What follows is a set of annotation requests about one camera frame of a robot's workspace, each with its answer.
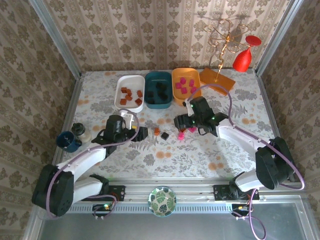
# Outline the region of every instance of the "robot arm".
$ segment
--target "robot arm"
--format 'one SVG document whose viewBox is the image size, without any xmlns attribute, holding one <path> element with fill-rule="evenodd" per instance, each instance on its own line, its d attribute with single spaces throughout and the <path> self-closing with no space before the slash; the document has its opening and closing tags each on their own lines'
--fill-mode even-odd
<svg viewBox="0 0 320 240">
<path fill-rule="evenodd" d="M 245 134 L 239 130 L 243 128 L 239 126 L 235 128 L 230 123 L 227 115 L 221 112 L 214 114 L 206 99 L 202 96 L 194 98 L 190 102 L 186 100 L 185 106 L 188 114 L 179 115 L 174 119 L 176 128 L 197 127 L 200 135 L 212 134 L 228 140 L 255 156 L 256 169 L 243 172 L 230 182 L 230 190 L 233 195 L 237 196 L 243 192 L 263 186 L 273 190 L 293 174 L 293 169 L 261 142 L 261 140 L 264 140 L 271 144 L 293 162 L 289 148 L 282 138 L 267 139 L 261 137 L 257 140 Z"/>
<path fill-rule="evenodd" d="M 111 115 L 106 121 L 105 129 L 99 132 L 97 137 L 91 141 L 88 149 L 101 145 L 122 143 L 132 138 L 136 131 L 126 127 L 123 128 L 126 117 L 128 116 L 124 115 L 123 118 L 119 115 Z M 131 122 L 132 117 L 129 118 L 129 121 L 126 121 L 126 126 L 128 127 L 129 125 L 130 127 Z M 131 141 L 139 142 L 147 136 L 148 129 L 140 127 L 137 136 Z M 116 149 L 117 146 L 101 147 L 91 151 L 85 149 L 77 156 L 58 165 L 48 164 L 44 166 L 32 195 L 32 203 L 46 209 L 49 184 L 54 175 L 66 165 L 67 167 L 59 174 L 50 193 L 49 208 L 51 213 L 60 217 L 69 210 L 72 204 L 80 200 L 90 196 L 108 194 L 109 181 L 106 178 L 93 174 L 83 180 L 78 179 L 92 166 L 110 156 Z M 74 164 L 69 164 L 74 158 L 78 158 L 77 161 Z"/>
</svg>

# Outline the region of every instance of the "plate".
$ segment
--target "plate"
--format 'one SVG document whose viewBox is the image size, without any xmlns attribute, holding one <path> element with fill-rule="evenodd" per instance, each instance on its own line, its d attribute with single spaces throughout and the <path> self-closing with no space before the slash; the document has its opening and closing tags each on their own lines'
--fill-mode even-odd
<svg viewBox="0 0 320 240">
<path fill-rule="evenodd" d="M 165 186 L 155 188 L 148 198 L 149 209 L 157 217 L 169 216 L 174 212 L 176 205 L 176 194 Z"/>
</svg>

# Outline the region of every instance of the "teal bowl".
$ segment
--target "teal bowl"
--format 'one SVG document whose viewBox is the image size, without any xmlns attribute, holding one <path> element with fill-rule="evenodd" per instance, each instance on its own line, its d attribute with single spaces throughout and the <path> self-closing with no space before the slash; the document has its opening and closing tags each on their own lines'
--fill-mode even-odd
<svg viewBox="0 0 320 240">
<path fill-rule="evenodd" d="M 172 76 L 166 71 L 152 71 L 145 76 L 144 102 L 150 109 L 167 109 L 173 100 Z"/>
</svg>

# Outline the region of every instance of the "white bowl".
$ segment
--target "white bowl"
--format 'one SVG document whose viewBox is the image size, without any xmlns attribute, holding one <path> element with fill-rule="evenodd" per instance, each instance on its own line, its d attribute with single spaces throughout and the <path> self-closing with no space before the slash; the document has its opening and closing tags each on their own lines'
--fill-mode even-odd
<svg viewBox="0 0 320 240">
<path fill-rule="evenodd" d="M 126 93 L 121 92 L 121 88 L 127 88 L 130 89 L 132 92 L 132 100 L 126 101 L 126 105 L 121 105 L 120 100 L 124 99 L 126 96 Z M 136 99 L 138 99 L 137 91 L 140 90 L 142 92 L 142 97 L 140 98 L 142 100 L 142 103 L 140 106 L 138 106 L 135 102 Z M 141 75 L 127 75 L 122 76 L 118 80 L 118 83 L 116 85 L 115 90 L 115 97 L 114 97 L 114 105 L 117 109 L 128 109 L 134 113 L 139 113 L 144 108 L 144 102 L 145 102 L 145 78 Z"/>
</svg>

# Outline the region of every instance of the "blue mug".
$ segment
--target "blue mug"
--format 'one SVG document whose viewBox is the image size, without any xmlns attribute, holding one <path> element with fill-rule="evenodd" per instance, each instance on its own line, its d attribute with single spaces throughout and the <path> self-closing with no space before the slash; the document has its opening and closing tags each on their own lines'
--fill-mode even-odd
<svg viewBox="0 0 320 240">
<path fill-rule="evenodd" d="M 77 137 L 71 131 L 64 131 L 56 137 L 56 145 L 62 150 L 73 153 L 78 150 L 82 145 L 82 141 L 77 139 Z"/>
</svg>

